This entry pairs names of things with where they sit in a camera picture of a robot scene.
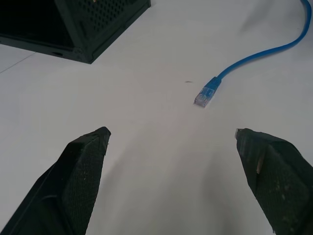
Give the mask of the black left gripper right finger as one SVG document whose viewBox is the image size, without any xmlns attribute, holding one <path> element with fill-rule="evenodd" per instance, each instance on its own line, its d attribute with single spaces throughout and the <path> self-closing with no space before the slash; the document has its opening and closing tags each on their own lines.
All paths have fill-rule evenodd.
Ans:
<svg viewBox="0 0 313 235">
<path fill-rule="evenodd" d="M 247 183 L 276 235 L 313 235 L 313 166 L 290 142 L 237 129 Z"/>
</svg>

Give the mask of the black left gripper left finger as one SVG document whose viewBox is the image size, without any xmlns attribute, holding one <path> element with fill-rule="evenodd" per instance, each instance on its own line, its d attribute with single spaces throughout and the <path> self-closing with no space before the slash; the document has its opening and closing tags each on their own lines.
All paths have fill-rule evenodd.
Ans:
<svg viewBox="0 0 313 235">
<path fill-rule="evenodd" d="M 101 127 L 70 142 L 37 179 L 0 235 L 85 235 L 110 135 Z"/>
</svg>

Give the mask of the black perforated computer case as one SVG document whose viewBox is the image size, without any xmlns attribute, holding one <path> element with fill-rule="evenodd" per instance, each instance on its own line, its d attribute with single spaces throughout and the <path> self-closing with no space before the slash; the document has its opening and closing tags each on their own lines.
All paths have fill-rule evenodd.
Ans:
<svg viewBox="0 0 313 235">
<path fill-rule="evenodd" d="M 151 0 L 0 0 L 0 44 L 92 64 Z"/>
</svg>

